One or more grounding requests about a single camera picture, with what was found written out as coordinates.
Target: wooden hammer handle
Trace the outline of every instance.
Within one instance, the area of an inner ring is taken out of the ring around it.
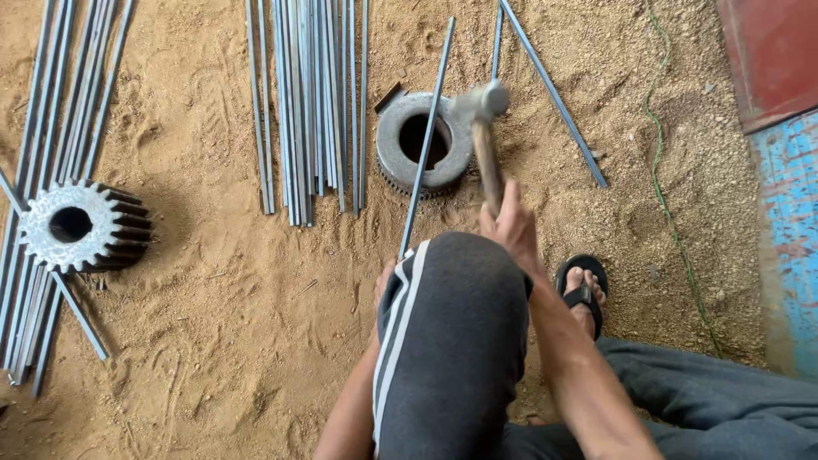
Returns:
[[[500,215],[506,180],[503,178],[500,163],[497,161],[494,135],[488,123],[474,120],[471,123],[471,138],[474,153],[477,156],[477,165],[480,168],[480,178],[483,180],[483,194],[486,197],[489,212],[496,219]]]

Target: black sandal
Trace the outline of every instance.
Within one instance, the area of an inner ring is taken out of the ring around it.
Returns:
[[[600,338],[602,332],[602,310],[599,304],[596,303],[596,295],[588,288],[585,279],[582,279],[582,284],[577,289],[571,292],[565,292],[565,287],[568,285],[568,272],[571,268],[579,267],[583,270],[591,270],[597,278],[597,284],[608,295],[608,276],[605,274],[605,269],[602,264],[593,255],[577,254],[569,257],[568,260],[560,265],[560,270],[557,271],[556,288],[557,293],[562,296],[568,308],[572,308],[576,304],[588,305],[591,311],[591,316],[594,318],[594,340]]]

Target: hand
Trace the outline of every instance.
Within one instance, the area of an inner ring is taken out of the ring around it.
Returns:
[[[380,299],[384,296],[386,283],[389,282],[389,277],[392,276],[397,265],[397,260],[388,260],[384,265],[384,271],[381,272],[380,276],[378,276],[378,281],[375,282],[375,325],[372,327],[371,333],[375,341],[378,341],[378,306],[380,305]]]
[[[545,266],[540,262],[537,251],[537,228],[534,213],[520,202],[519,183],[514,179],[506,182],[506,194],[500,207],[500,215],[495,220],[483,203],[479,216],[480,234],[506,248],[511,258],[537,279]]]

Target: green cable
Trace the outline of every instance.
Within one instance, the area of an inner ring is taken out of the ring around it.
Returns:
[[[656,70],[654,80],[650,83],[650,89],[648,89],[648,93],[645,95],[645,100],[642,102],[642,106],[645,108],[645,113],[648,114],[650,119],[653,120],[654,124],[656,125],[656,135],[658,139],[656,145],[656,156],[654,157],[653,166],[650,169],[650,178],[653,180],[656,198],[658,198],[659,204],[662,206],[662,212],[664,212],[665,217],[667,218],[667,223],[670,224],[670,233],[673,236],[673,241],[676,243],[676,247],[679,248],[681,258],[685,262],[685,268],[687,269],[687,282],[690,284],[690,290],[693,292],[693,298],[696,301],[696,307],[699,309],[699,315],[702,317],[702,321],[710,333],[710,339],[712,340],[713,345],[716,347],[716,354],[719,358],[722,358],[721,346],[716,338],[716,332],[713,331],[712,324],[708,319],[707,310],[704,309],[704,303],[702,303],[702,297],[699,294],[699,287],[696,285],[696,280],[693,277],[693,268],[690,266],[690,258],[687,256],[687,250],[685,250],[685,247],[681,244],[679,233],[676,231],[676,224],[673,222],[670,209],[667,207],[667,204],[665,204],[664,196],[662,195],[662,188],[659,186],[658,180],[656,180],[656,167],[658,166],[659,158],[662,155],[662,123],[659,121],[659,118],[654,115],[654,112],[650,111],[650,97],[654,93],[654,88],[656,87],[656,82],[659,79],[659,75],[662,74],[665,67],[667,67],[667,62],[670,61],[670,35],[667,34],[667,31],[665,31],[661,25],[659,25],[659,22],[656,20],[656,16],[654,16],[654,13],[650,10],[650,3],[648,0],[645,0],[645,11],[648,13],[650,23],[659,32],[659,34],[662,35],[662,39],[665,42],[664,58],[662,59],[662,63],[659,65],[659,68]]]

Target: dark gray pants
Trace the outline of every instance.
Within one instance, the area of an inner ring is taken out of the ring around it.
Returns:
[[[523,376],[531,280],[467,233],[424,241],[380,303],[376,457],[581,458],[562,425],[507,423]],[[600,338],[667,458],[818,458],[818,386],[707,356]]]

